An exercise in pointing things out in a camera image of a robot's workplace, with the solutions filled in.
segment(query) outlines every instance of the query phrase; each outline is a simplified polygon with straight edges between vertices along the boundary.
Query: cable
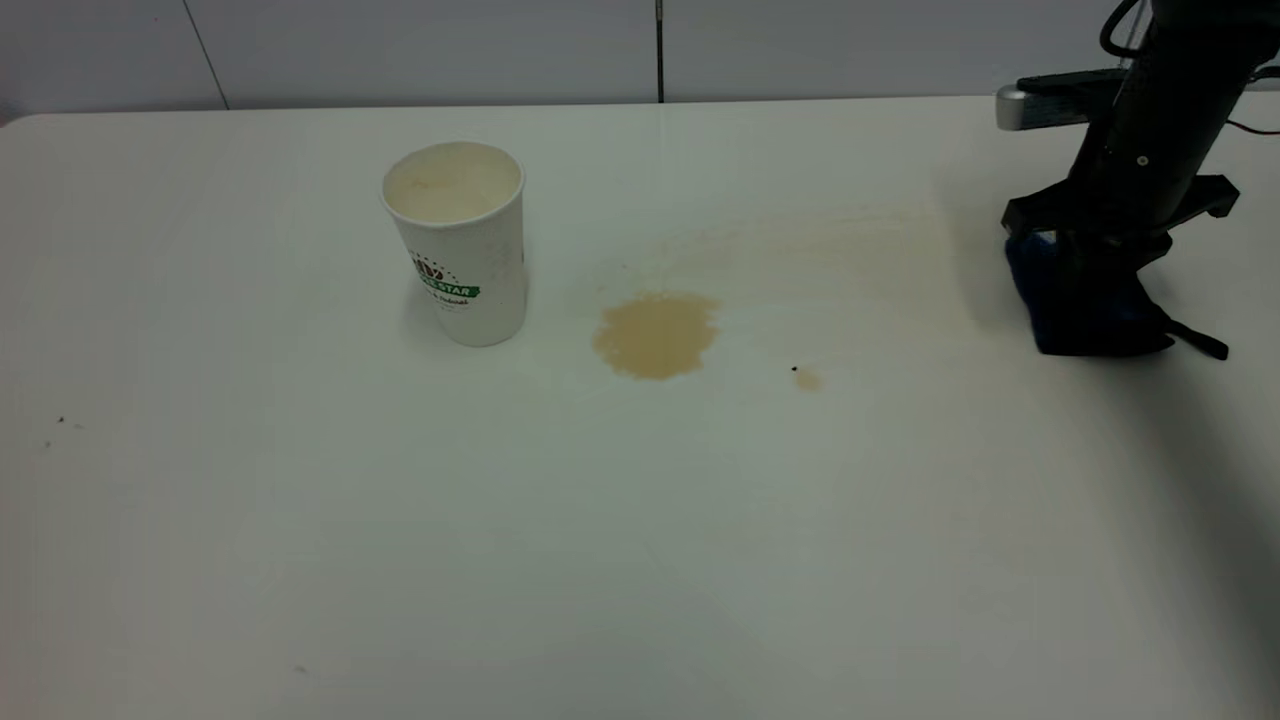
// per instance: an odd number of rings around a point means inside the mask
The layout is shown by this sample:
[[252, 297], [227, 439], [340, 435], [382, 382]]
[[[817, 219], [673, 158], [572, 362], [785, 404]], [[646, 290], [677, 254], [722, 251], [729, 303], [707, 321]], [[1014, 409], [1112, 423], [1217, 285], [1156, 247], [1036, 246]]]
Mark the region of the cable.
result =
[[1111, 40], [1111, 35], [1115, 33], [1116, 26], [1120, 24], [1120, 20], [1123, 20], [1124, 17], [1129, 14], [1129, 10], [1133, 10], [1137, 4], [1138, 0], [1120, 0], [1116, 9], [1111, 12], [1111, 17], [1107, 18], [1107, 22], [1102, 23], [1102, 35], [1098, 37], [1098, 41], [1102, 44], [1103, 50], [1116, 58], [1138, 56], [1138, 51], [1133, 47], [1121, 47]]
[[1258, 128], [1251, 128], [1249, 126], [1247, 126], [1244, 123], [1238, 123], [1235, 120], [1226, 120], [1226, 124], [1229, 124], [1231, 127], [1235, 127], [1235, 128], [1240, 128], [1244, 132], [1251, 133], [1251, 135], [1280, 135], [1280, 129], [1258, 129]]

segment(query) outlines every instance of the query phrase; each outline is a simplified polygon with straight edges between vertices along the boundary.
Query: white wall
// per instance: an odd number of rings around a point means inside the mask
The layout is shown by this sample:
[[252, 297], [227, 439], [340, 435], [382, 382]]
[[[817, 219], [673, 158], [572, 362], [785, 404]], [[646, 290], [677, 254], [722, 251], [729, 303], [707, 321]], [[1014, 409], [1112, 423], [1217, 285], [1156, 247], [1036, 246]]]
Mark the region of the white wall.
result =
[[232, 108], [658, 99], [653, 0], [189, 0]]
[[1115, 67], [1098, 31], [1116, 3], [667, 0], [667, 99], [978, 95]]
[[0, 123], [221, 106], [182, 0], [0, 0]]

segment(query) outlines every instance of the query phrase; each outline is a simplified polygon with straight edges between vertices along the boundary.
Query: coffee spill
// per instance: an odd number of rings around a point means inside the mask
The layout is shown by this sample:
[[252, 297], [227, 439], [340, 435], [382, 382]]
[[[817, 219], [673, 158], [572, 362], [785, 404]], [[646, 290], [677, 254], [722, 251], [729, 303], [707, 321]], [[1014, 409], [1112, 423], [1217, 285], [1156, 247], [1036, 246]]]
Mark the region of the coffee spill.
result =
[[818, 373], [814, 373], [809, 368], [800, 368], [795, 373], [791, 373], [796, 379], [796, 387], [808, 392], [818, 392], [822, 389], [822, 378]]
[[714, 300], [691, 293], [645, 292], [604, 311], [591, 347], [613, 370], [664, 380], [703, 366], [703, 351], [719, 329]]

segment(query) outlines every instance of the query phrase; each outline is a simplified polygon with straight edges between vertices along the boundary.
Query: small stain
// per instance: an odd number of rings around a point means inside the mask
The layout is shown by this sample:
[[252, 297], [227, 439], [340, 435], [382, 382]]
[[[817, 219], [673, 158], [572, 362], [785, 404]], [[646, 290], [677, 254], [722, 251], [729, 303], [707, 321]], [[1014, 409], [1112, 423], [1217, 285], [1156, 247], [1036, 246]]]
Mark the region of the small stain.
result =
[[703, 366], [703, 351], [719, 333], [712, 324], [718, 306], [700, 295], [645, 292], [604, 311], [591, 347], [620, 375], [684, 375]]
[[806, 392], [818, 392], [822, 389], [822, 378], [817, 373], [808, 368], [791, 368], [795, 370], [796, 387]]

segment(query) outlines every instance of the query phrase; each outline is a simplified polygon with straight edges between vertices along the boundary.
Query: black cable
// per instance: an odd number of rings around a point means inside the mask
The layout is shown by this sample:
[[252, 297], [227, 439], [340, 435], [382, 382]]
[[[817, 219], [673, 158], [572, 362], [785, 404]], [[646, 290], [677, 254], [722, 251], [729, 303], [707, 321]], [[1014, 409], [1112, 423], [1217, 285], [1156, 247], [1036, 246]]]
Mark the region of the black cable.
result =
[[1111, 55], [1115, 55], [1116, 58], [1138, 56], [1138, 51], [1134, 50], [1133, 47], [1121, 47], [1111, 40], [1111, 35], [1115, 33], [1116, 27], [1120, 24], [1120, 20], [1123, 20], [1124, 17], [1129, 14], [1129, 10], [1133, 10], [1134, 5], [1137, 4], [1138, 0], [1120, 0], [1120, 4], [1116, 5], [1116, 9], [1111, 10], [1111, 17], [1107, 18], [1107, 22], [1102, 24], [1102, 35], [1098, 38], [1098, 41], [1102, 44], [1103, 50], [1106, 50]]
[[223, 99], [223, 108], [230, 110], [232, 104], [227, 101], [227, 94], [223, 92], [223, 83], [218, 82], [218, 70], [214, 69], [214, 61], [209, 59], [209, 50], [205, 50], [205, 38], [200, 37], [200, 28], [196, 27], [196, 18], [191, 15], [191, 8], [187, 6], [187, 0], [182, 0], [182, 6], [187, 10], [187, 19], [191, 20], [191, 29], [196, 32], [196, 42], [200, 44], [200, 51], [205, 54], [205, 64], [209, 65], [209, 74], [214, 76], [214, 87], [218, 88], [218, 96]]
[[1280, 135], [1280, 129], [1258, 129], [1258, 128], [1251, 128], [1249, 126], [1247, 126], [1244, 123], [1238, 123], [1235, 120], [1226, 120], [1226, 124], [1229, 124], [1231, 127], [1235, 127], [1235, 128], [1240, 128], [1244, 132], [1248, 132], [1248, 133], [1252, 133], [1252, 135]]

